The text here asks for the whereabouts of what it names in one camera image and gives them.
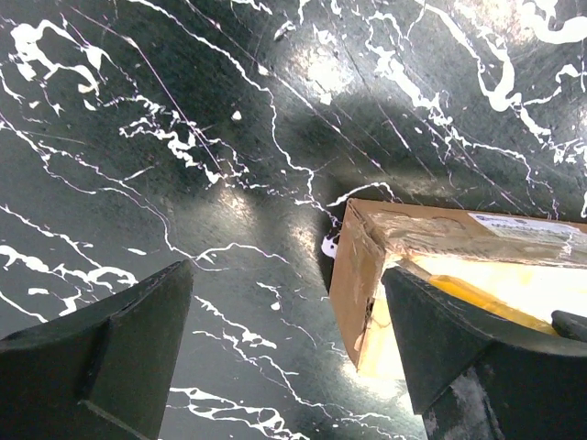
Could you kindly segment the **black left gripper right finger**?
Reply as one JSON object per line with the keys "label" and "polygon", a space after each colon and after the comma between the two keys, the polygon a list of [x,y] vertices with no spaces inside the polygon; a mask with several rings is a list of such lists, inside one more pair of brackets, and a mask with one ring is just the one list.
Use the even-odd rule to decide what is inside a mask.
{"label": "black left gripper right finger", "polygon": [[541,333],[400,267],[382,275],[414,413],[430,439],[583,439],[586,319]]}

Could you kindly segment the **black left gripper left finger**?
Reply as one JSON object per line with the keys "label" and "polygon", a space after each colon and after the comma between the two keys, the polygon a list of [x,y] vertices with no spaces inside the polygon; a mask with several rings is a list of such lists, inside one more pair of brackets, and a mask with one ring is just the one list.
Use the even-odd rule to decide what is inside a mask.
{"label": "black left gripper left finger", "polygon": [[4,337],[2,438],[158,438],[193,285],[191,263],[177,261]]}

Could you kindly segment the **yellow utility knife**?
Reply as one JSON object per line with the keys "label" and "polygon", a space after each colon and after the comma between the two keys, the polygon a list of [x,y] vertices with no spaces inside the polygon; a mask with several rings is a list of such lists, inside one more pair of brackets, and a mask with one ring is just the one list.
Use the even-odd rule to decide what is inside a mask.
{"label": "yellow utility knife", "polygon": [[432,275],[427,282],[455,298],[508,321],[544,334],[557,335],[551,324],[509,306],[506,302],[464,280],[447,275]]}

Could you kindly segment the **brown cardboard express box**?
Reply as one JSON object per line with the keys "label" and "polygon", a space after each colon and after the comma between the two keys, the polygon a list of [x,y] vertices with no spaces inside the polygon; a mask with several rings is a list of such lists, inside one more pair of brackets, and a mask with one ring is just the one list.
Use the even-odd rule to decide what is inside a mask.
{"label": "brown cardboard express box", "polygon": [[506,214],[351,199],[329,298],[344,346],[366,378],[401,380],[382,274],[464,281],[547,323],[586,314],[586,226]]}

